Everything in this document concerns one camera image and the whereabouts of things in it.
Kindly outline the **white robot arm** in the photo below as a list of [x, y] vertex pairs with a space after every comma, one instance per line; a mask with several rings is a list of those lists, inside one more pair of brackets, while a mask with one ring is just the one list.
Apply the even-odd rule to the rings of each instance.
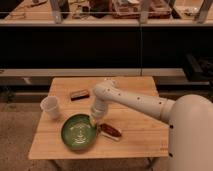
[[108, 102], [116, 102], [169, 125], [168, 171], [213, 171], [213, 103], [200, 95], [176, 101], [135, 94], [115, 87], [113, 80], [94, 86], [91, 116], [99, 122]]

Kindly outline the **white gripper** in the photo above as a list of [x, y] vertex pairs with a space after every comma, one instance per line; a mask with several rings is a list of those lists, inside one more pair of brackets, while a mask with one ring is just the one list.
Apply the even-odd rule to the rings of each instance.
[[98, 125], [98, 119], [106, 114], [106, 103], [104, 101], [95, 101], [91, 107], [91, 115], [89, 116], [90, 124], [95, 127]]

